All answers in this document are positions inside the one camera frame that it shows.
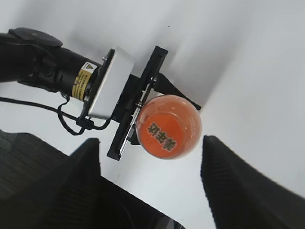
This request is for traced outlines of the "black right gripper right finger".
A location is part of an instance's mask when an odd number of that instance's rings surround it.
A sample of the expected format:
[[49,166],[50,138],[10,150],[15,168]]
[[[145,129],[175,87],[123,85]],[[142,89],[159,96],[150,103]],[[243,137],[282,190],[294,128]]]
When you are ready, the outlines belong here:
[[201,179],[218,229],[305,227],[305,199],[254,169],[213,135],[203,137]]

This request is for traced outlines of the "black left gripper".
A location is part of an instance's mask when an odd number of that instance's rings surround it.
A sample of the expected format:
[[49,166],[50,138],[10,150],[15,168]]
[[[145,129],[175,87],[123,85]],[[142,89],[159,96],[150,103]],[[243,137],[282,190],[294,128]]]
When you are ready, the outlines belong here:
[[120,160],[128,143],[131,145],[140,145],[136,134],[136,121],[152,88],[156,92],[164,95],[175,95],[184,98],[197,111],[201,110],[202,107],[200,105],[196,104],[178,90],[164,74],[159,73],[167,53],[168,51],[166,49],[155,46],[141,77],[130,75],[125,86],[124,94],[126,98],[123,99],[121,110],[122,118],[119,121],[119,126],[108,150],[107,157]]

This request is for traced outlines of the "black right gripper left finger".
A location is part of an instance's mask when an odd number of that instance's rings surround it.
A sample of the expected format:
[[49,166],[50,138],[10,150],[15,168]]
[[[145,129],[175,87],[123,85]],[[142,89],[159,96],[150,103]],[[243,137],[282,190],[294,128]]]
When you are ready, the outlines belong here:
[[180,223],[100,175],[100,143],[70,156],[28,133],[0,134],[3,229],[180,229]]

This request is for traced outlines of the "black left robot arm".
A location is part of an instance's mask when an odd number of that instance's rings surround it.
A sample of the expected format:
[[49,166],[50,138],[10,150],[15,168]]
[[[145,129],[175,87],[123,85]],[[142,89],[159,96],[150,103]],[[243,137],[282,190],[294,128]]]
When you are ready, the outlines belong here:
[[155,47],[140,77],[132,74],[133,58],[121,48],[110,49],[102,63],[63,48],[62,42],[41,31],[16,28],[0,36],[0,80],[19,82],[66,101],[82,101],[72,130],[65,113],[55,109],[72,135],[103,130],[110,121],[119,126],[108,157],[120,160],[127,143],[142,145],[151,155],[174,159],[198,144],[202,124],[200,105],[180,92],[161,72],[167,55]]

